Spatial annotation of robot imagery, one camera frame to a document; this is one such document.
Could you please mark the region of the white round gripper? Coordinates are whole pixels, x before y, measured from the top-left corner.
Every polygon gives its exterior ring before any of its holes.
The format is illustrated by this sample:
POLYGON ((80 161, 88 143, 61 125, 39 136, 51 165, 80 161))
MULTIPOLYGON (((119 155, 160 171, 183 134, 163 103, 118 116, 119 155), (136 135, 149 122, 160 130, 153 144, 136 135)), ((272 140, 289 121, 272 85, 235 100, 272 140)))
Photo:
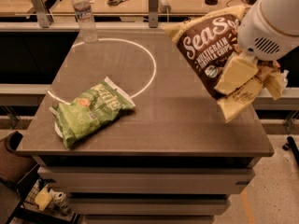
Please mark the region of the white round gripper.
MULTIPOLYGON (((278 60, 299 46, 298 35, 287 35, 266 20, 261 4, 261 1, 257 1, 238 27, 237 43, 248 55, 231 56, 224 65, 214 87, 214 90, 221 94, 229 95, 253 78, 258 72, 258 59, 278 60)), ((283 92, 281 73, 271 73, 264 81, 264 86, 274 100, 279 99, 283 92)))

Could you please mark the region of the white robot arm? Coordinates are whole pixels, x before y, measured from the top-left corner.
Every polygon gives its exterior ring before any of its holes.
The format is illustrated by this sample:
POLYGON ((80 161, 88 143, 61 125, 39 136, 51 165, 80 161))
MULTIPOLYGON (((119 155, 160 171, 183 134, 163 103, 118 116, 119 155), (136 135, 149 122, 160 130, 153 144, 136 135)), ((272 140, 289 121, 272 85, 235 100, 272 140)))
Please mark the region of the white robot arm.
POLYGON ((237 28, 237 51, 224 65, 214 86, 228 98, 249 84, 260 89, 278 71, 275 60, 298 45, 299 0, 258 0, 237 28))

